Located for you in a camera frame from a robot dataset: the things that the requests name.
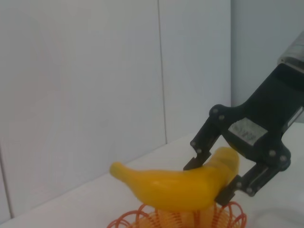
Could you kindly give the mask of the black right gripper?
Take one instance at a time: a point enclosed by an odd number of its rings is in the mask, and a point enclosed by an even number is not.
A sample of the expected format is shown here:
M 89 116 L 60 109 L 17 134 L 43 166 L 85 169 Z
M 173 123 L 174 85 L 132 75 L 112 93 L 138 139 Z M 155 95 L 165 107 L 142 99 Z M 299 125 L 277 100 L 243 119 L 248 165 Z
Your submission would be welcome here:
M 286 170 L 291 153 L 284 146 L 282 136 L 303 106 L 304 74 L 279 64 L 243 104 L 214 106 L 217 113 L 209 113 L 190 142 L 196 157 L 183 170 L 201 167 L 220 135 L 246 159 Z

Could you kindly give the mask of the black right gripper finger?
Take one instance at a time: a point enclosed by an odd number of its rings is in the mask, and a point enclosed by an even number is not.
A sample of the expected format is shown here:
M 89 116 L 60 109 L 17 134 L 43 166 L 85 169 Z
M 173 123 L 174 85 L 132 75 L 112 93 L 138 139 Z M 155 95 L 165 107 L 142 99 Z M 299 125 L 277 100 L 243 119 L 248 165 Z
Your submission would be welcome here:
M 235 192 L 240 190 L 248 196 L 253 197 L 264 187 L 272 178 L 274 178 L 280 171 L 285 170 L 285 164 L 275 166 L 267 166 L 266 164 L 256 163 L 243 176 L 236 175 L 235 178 L 223 188 L 217 195 L 215 201 L 225 206 L 235 196 Z

